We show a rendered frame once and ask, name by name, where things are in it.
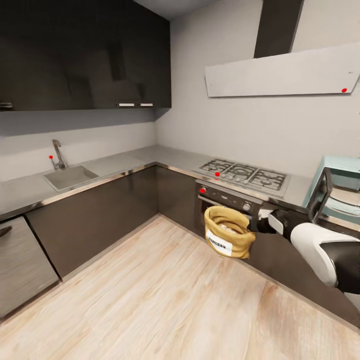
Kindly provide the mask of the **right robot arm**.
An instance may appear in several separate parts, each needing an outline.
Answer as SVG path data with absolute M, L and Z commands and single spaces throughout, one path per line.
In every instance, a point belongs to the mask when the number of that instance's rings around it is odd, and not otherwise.
M 360 239 L 323 228 L 286 208 L 261 209 L 258 215 L 258 220 L 249 221 L 248 230 L 279 232 L 328 287 L 339 289 L 360 311 Z

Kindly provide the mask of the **popcorn bag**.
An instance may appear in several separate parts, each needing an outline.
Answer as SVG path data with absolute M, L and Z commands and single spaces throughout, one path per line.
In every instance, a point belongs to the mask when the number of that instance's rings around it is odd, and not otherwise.
M 211 206 L 204 213 L 204 221 L 206 243 L 219 255 L 231 259 L 250 256 L 257 233 L 247 228 L 250 220 L 244 214 L 225 206 Z

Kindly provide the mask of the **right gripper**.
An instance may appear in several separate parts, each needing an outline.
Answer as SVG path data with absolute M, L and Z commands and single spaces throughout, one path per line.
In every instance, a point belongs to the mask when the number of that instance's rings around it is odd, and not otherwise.
M 247 229 L 250 230 L 251 232 L 263 233 L 263 234 L 277 233 L 275 231 L 269 231 L 268 229 L 266 229 L 266 227 L 264 226 L 264 218 L 258 220 L 251 219 L 249 221 L 249 225 L 247 226 Z

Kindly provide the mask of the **microwave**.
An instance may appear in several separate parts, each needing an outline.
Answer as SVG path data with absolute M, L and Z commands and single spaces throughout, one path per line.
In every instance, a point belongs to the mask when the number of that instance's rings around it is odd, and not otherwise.
M 311 183 L 308 220 L 316 224 L 324 206 L 360 213 L 360 158 L 324 154 Z

